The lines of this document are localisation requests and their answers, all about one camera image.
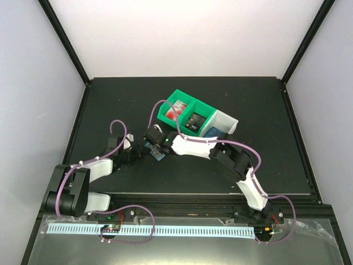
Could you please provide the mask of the light blue card holder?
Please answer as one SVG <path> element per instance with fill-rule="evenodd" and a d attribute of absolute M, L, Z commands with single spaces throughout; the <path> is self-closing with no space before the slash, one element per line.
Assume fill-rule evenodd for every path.
<path fill-rule="evenodd" d="M 146 143 L 144 147 L 149 151 L 149 153 L 157 160 L 160 161 L 165 157 L 165 154 L 161 153 L 157 146 Z"/>

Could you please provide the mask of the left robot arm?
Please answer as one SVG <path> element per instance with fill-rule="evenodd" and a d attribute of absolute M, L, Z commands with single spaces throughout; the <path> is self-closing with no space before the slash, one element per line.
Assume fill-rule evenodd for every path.
<path fill-rule="evenodd" d="M 144 148 L 128 134 L 125 139 L 111 135 L 103 154 L 108 157 L 97 157 L 86 163 L 76 165 L 57 165 L 52 173 L 47 190 L 41 203 L 41 211 L 56 214 L 56 201 L 60 215 L 80 217 L 83 214 L 96 212 L 105 220 L 117 217 L 119 208 L 110 201 L 111 196 L 89 191 L 91 182 L 101 177 L 126 169 L 144 156 Z"/>

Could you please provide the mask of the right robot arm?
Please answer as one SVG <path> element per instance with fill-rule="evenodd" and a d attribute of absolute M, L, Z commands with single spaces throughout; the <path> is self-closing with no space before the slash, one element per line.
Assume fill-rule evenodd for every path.
<path fill-rule="evenodd" d="M 269 196 L 255 176 L 258 166 L 251 165 L 250 155 L 246 152 L 251 148 L 234 141 L 230 134 L 196 137 L 177 131 L 164 133 L 156 126 L 150 126 L 143 138 L 163 153 L 195 156 L 219 162 L 225 169 L 225 175 L 237 184 L 245 196 L 249 207 L 245 217 L 257 223 L 264 222 L 270 217 Z"/>

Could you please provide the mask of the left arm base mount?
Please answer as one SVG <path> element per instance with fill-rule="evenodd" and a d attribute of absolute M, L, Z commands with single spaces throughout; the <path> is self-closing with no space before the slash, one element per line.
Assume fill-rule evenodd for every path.
<path fill-rule="evenodd" d="M 126 205 L 116 209 L 109 208 L 104 213 L 89 213 L 87 220 L 107 221 L 107 222 L 129 222 L 135 217 L 137 206 Z"/>

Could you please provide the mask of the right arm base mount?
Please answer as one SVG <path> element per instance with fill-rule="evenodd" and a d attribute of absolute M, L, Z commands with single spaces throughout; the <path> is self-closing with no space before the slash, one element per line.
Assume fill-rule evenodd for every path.
<path fill-rule="evenodd" d="M 273 224 L 276 220 L 284 223 L 283 217 L 279 216 L 282 210 L 278 205 L 267 205 L 263 210 L 255 210 L 247 204 L 235 204 L 233 206 L 234 222 L 243 224 Z"/>

